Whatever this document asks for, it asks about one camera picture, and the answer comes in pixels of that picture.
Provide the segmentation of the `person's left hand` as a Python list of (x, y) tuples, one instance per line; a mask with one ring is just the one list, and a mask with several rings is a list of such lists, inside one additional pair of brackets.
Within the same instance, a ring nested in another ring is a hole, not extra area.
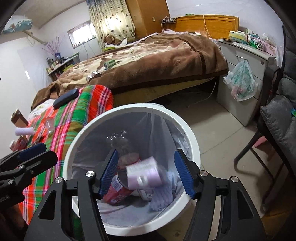
[(1, 240), (23, 240), (26, 229), (18, 204), (1, 211)]

